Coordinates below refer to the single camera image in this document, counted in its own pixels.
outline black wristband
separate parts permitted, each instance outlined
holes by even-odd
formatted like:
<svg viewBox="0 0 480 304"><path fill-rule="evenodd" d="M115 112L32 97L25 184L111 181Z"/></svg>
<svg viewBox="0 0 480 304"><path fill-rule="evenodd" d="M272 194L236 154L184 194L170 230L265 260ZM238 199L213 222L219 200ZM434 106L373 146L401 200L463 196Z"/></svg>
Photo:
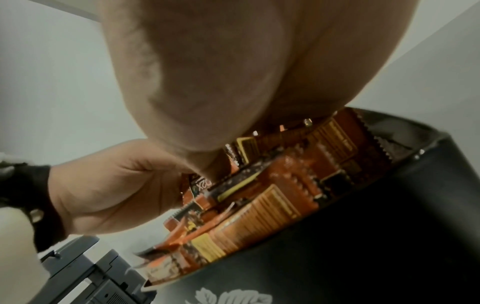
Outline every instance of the black wristband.
<svg viewBox="0 0 480 304"><path fill-rule="evenodd" d="M0 182L3 205L21 209L34 228L38 252L66 238L62 219L52 205L48 181L50 166L14 165L14 171Z"/></svg>

